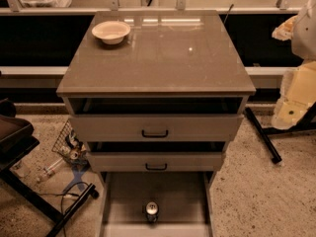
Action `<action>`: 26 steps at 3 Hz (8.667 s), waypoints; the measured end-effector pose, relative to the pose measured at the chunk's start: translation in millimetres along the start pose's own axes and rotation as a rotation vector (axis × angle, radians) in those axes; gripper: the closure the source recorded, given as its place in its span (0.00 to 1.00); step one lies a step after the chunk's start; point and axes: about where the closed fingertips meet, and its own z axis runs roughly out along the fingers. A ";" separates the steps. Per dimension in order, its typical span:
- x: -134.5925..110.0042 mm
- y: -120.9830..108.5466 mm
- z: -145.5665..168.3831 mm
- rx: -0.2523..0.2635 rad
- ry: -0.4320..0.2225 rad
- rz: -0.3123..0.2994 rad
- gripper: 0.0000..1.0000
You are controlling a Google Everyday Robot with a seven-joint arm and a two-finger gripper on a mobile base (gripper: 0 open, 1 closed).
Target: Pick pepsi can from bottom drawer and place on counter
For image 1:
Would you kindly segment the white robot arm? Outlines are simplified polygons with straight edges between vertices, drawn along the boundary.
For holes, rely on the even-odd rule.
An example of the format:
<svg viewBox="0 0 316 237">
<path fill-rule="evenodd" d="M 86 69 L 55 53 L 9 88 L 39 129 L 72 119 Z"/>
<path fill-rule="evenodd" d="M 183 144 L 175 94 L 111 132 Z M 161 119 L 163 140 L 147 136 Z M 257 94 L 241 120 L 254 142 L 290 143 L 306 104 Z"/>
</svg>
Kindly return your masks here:
<svg viewBox="0 0 316 237">
<path fill-rule="evenodd" d="M 272 37 L 291 40 L 291 51 L 302 59 L 283 74 L 272 126 L 290 129 L 316 103 L 316 0 L 309 0 L 299 13 L 274 29 Z"/>
</svg>

